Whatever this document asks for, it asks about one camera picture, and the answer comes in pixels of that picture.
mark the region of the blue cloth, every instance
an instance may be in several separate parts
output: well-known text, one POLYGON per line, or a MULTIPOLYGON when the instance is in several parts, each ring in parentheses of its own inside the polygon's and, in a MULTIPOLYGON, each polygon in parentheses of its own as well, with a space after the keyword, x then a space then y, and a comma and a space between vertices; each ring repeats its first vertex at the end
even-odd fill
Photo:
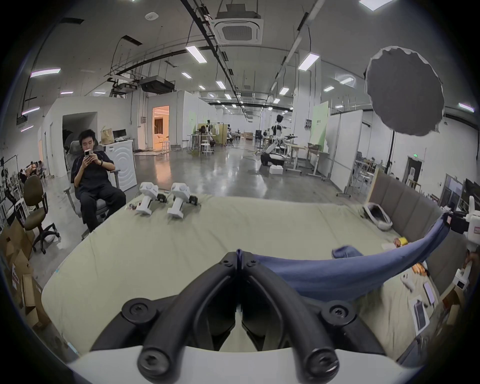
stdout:
POLYGON ((257 256, 300 295, 312 299, 354 300, 425 261, 450 228, 439 218, 423 239, 376 255, 331 260, 288 260, 257 256))
POLYGON ((343 259, 346 257, 363 256, 363 254, 351 245, 344 245, 343 247, 332 249, 332 257, 334 259, 343 259))

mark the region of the ceiling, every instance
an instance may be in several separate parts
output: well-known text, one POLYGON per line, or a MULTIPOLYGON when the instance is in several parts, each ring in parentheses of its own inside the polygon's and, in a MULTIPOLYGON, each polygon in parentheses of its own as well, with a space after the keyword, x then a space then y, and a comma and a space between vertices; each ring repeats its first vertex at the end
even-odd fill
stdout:
MULTIPOLYGON (((203 0, 214 18, 220 4, 220 10, 226 10, 226 2, 229 3, 203 0)), ((245 3, 249 11, 254 11, 257 6, 256 0, 234 2, 245 3)), ((264 20, 262 45, 223 46, 235 85, 241 91, 255 92, 256 102, 267 101, 275 74, 295 39, 303 14, 313 3, 313 0, 258 0, 258 13, 264 20)), ((65 16, 84 21, 80 25, 59 24, 47 38, 33 69, 60 67, 61 71, 30 80, 26 98, 36 98, 27 102, 25 108, 51 105, 57 97, 71 97, 60 95, 61 91, 73 91, 72 96, 94 96, 94 91, 103 91, 106 93, 99 97, 107 97, 112 83, 106 79, 112 65, 115 69, 123 69, 144 59, 183 49, 187 39, 189 44, 206 46, 180 0, 83 0, 65 16), (146 20, 144 16, 149 12, 158 13, 159 18, 146 20), (124 35, 133 37, 142 45, 137 47, 120 40, 124 35)), ((333 105, 337 101, 344 105, 367 105, 369 99, 364 92, 363 72, 370 57, 381 48, 398 45, 419 52, 432 65, 443 84, 448 112, 474 121, 472 114, 457 109, 459 102, 475 109, 478 105, 456 63, 456 53, 447 45, 442 31, 410 2, 396 0, 372 12, 358 0, 326 0, 310 27, 310 35, 311 42, 305 33, 298 49, 321 55, 318 76, 322 79, 322 88, 335 87, 322 93, 322 101, 332 100, 333 105), (338 78, 344 75, 352 75, 355 81, 341 85, 338 78)), ((198 64, 190 54, 182 54, 138 67, 134 73, 144 77, 159 74, 174 82, 177 89, 192 93, 200 91, 198 86, 203 85, 206 90, 198 94, 202 99, 226 101, 215 80, 224 81, 225 92, 231 91, 230 85, 221 69, 217 69, 212 52, 202 53, 206 64, 198 64), (192 79, 185 78, 181 72, 187 72, 192 79)), ((298 60, 302 59, 294 55, 285 73, 280 74, 274 92, 277 93, 283 85, 289 88, 285 96, 279 96, 282 106, 293 105, 296 68, 298 60)), ((30 72, 33 57, 29 62, 25 77, 30 72)), ((24 87, 16 89, 11 105, 15 113, 21 108, 19 100, 24 87)), ((230 110, 239 113, 240 108, 230 110)), ((260 109, 256 108, 255 112, 259 113, 260 109)))

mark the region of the white box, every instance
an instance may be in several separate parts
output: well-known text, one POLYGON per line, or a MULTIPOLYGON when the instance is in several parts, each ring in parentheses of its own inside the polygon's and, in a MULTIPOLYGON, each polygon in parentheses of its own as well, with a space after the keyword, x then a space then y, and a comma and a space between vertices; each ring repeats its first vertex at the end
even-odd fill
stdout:
POLYGON ((281 165, 271 165, 269 172, 272 175, 281 175, 283 174, 283 167, 281 165))

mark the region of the ceiling pipe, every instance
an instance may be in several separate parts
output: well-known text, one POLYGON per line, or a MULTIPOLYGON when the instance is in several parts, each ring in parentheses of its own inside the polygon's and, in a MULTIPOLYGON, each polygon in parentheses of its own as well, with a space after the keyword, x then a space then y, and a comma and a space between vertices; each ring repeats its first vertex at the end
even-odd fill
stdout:
MULTIPOLYGON (((233 94, 235 95, 235 98, 237 99, 238 103, 240 104, 240 98, 238 97, 237 93, 238 93, 238 88, 237 86, 235 85, 235 83, 233 82, 233 79, 230 77, 228 71, 226 70, 226 68, 223 66, 222 64, 222 61, 220 59, 220 57, 218 56, 218 51, 221 52, 221 50, 218 48, 220 47, 221 45, 219 44, 219 42, 217 41, 216 37, 215 37, 215 33, 212 31, 212 28, 210 26, 210 23, 208 22, 208 20, 206 20, 205 18, 205 15, 202 14, 202 12, 200 12, 200 15, 202 17, 202 20, 197 16, 197 14, 195 13, 195 11, 193 10, 193 8, 190 6, 190 4, 188 3, 188 0, 180 0, 182 2, 182 4, 184 5, 184 7, 187 9, 188 13, 190 14, 190 16, 192 17, 193 21, 195 21, 195 24, 197 24, 197 27, 198 29, 200 29, 200 32, 202 32, 202 35, 204 35, 204 38, 205 40, 207 41, 208 45, 210 46, 210 48, 212 49, 212 53, 213 55, 215 56, 218 64, 220 65, 220 67, 222 68, 222 71, 223 73, 225 74, 225 77, 226 79, 228 80, 228 82, 230 83, 230 86, 232 88, 232 91, 233 91, 233 94), (205 30, 204 28, 204 24, 208 26, 208 29, 210 31, 210 33, 212 34, 212 38, 213 40, 215 41, 217 47, 215 48, 214 45, 212 44, 212 41, 210 40, 210 37, 208 36, 207 34, 207 31, 205 30)), ((195 3, 195 5, 197 6, 197 9, 199 9, 199 4, 197 3, 196 0, 193 0, 193 2, 195 3)))
POLYGON ((297 50, 298 46, 300 45, 300 42, 302 40, 302 35, 301 35, 302 31, 304 31, 305 28, 308 28, 313 23, 313 21, 315 20, 315 17, 317 16, 320 8, 322 8, 324 3, 325 3, 325 0, 317 0, 317 2, 313 5, 312 9, 308 13, 308 16, 305 17, 305 15, 304 15, 299 27, 297 28, 297 30, 298 30, 297 38, 293 42, 292 48, 290 48, 290 50, 288 51, 288 54, 283 59, 282 64, 280 66, 280 69, 276 73, 275 79, 272 82, 272 87, 270 88, 271 90, 273 90, 273 88, 275 87, 274 84, 278 80, 278 77, 279 77, 280 73, 285 68, 285 65, 288 64, 288 62, 292 58, 293 54, 297 50))

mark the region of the window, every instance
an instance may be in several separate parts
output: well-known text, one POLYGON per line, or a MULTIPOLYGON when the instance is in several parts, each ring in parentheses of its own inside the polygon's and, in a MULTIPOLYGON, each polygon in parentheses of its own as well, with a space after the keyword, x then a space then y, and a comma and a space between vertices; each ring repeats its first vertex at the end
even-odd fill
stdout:
POLYGON ((154 128, 156 135, 163 135, 163 118, 155 119, 154 128))

